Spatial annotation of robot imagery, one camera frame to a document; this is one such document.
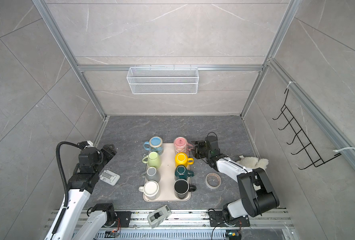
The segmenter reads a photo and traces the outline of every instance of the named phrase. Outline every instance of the black wire hook rack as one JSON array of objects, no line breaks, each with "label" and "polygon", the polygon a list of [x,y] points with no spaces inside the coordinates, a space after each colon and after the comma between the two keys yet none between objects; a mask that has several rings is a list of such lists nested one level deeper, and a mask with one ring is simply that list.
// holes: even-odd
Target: black wire hook rack
[{"label": "black wire hook rack", "polygon": [[[304,170],[304,169],[306,169],[306,168],[308,168],[308,167],[310,167],[310,166],[312,166],[312,165],[314,165],[314,167],[319,167],[319,166],[321,166],[321,165],[323,165],[323,164],[325,164],[325,163],[327,163],[327,162],[333,160],[334,158],[337,158],[338,156],[342,155],[341,153],[337,153],[337,154],[335,154],[331,159],[329,159],[329,160],[327,160],[327,161],[324,161],[324,160],[323,160],[323,158],[320,156],[319,152],[316,150],[316,148],[315,148],[314,145],[312,144],[311,140],[308,138],[307,134],[304,132],[303,128],[300,126],[300,124],[298,123],[298,121],[296,120],[296,118],[292,115],[290,109],[288,109],[288,107],[286,106],[286,101],[287,101],[287,97],[288,97],[288,89],[286,89],[286,90],[284,91],[284,94],[286,94],[286,99],[284,100],[283,106],[280,108],[281,113],[280,113],[280,115],[279,115],[277,118],[272,118],[272,119],[273,119],[273,120],[277,120],[278,118],[280,118],[281,115],[283,115],[283,116],[285,117],[286,121],[287,121],[287,124],[286,124],[282,129],[280,129],[280,128],[278,128],[278,129],[279,129],[279,130],[284,130],[284,129],[289,125],[289,126],[291,127],[291,129],[292,129],[292,130],[294,131],[294,133],[295,133],[295,136],[294,136],[292,142],[291,142],[291,143],[288,143],[288,142],[287,142],[287,144],[288,144],[288,145],[293,144],[294,141],[295,141],[295,138],[298,138],[300,144],[302,145],[302,149],[300,149],[300,150],[299,150],[298,152],[296,152],[296,153],[292,153],[292,152],[291,152],[291,154],[292,154],[292,155],[296,155],[296,154],[298,154],[298,153],[300,153],[301,151],[304,150],[304,151],[307,153],[307,156],[310,158],[310,160],[311,160],[312,163],[311,163],[310,165],[306,166],[305,168],[300,168],[300,167],[299,167],[299,169],[300,169],[300,170]],[[290,115],[291,115],[290,119],[287,118],[287,116],[284,114],[284,111],[285,111],[285,110],[287,110],[287,111],[290,113]],[[291,122],[293,122],[293,121],[295,121],[296,124],[299,126],[299,128],[300,128],[299,131],[295,131],[294,126],[291,124]],[[301,139],[300,139],[300,137],[299,137],[299,134],[300,134],[300,133],[303,133],[303,134],[305,135],[305,137],[306,137],[307,140],[308,140],[308,144],[305,144],[304,142],[301,141]],[[318,156],[318,159],[317,159],[316,161],[313,161],[313,160],[312,160],[312,157],[310,156],[310,153],[309,153],[309,151],[308,151],[307,148],[306,148],[306,147],[308,147],[308,146],[312,147],[312,148],[314,149],[314,151],[316,152],[316,154],[317,154],[317,156]]]}]

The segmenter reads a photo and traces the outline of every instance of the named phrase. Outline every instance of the blue mug handle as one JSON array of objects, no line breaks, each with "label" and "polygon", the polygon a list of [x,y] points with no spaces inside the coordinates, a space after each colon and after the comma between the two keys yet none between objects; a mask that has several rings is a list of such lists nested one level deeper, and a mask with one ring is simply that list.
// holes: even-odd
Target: blue mug handle
[{"label": "blue mug handle", "polygon": [[150,151],[151,150],[151,146],[146,147],[146,145],[149,145],[149,142],[144,142],[143,147],[144,147],[145,150]]}]

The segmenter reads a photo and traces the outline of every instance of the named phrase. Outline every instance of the dark gray marble table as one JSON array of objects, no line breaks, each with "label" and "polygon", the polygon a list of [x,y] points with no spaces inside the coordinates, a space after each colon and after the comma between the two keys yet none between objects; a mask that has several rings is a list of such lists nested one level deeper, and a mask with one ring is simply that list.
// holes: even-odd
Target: dark gray marble table
[{"label": "dark gray marble table", "polygon": [[117,155],[105,166],[120,175],[115,186],[99,181],[86,207],[96,203],[112,202],[115,209],[157,209],[165,204],[172,209],[223,208],[223,205],[240,198],[237,182],[218,173],[222,183],[218,189],[209,189],[204,180],[208,173],[216,172],[201,160],[191,167],[195,176],[191,184],[197,190],[188,201],[146,202],[138,191],[144,185],[140,174],[146,170],[142,163],[143,142],[159,136],[163,142],[173,142],[183,136],[189,142],[204,140],[207,133],[215,132],[222,153],[237,161],[240,155],[254,156],[246,129],[239,116],[111,116],[100,140],[99,147],[113,143]]}]

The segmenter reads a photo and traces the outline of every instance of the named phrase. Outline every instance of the wire basket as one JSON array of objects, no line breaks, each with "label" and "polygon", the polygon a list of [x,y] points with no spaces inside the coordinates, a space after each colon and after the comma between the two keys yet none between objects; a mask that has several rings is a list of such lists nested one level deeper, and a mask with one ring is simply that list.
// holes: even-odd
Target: wire basket
[{"label": "wire basket", "polygon": [[133,94],[197,93],[196,67],[131,67],[127,80]]}]

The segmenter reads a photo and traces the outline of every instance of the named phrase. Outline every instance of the dark teal mug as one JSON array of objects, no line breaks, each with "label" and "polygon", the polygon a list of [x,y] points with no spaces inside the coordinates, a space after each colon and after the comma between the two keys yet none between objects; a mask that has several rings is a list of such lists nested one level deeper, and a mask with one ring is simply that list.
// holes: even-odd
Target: dark teal mug
[{"label": "dark teal mug", "polygon": [[188,177],[193,177],[194,172],[188,170],[184,165],[179,165],[175,169],[175,180],[184,179],[187,180]]}]

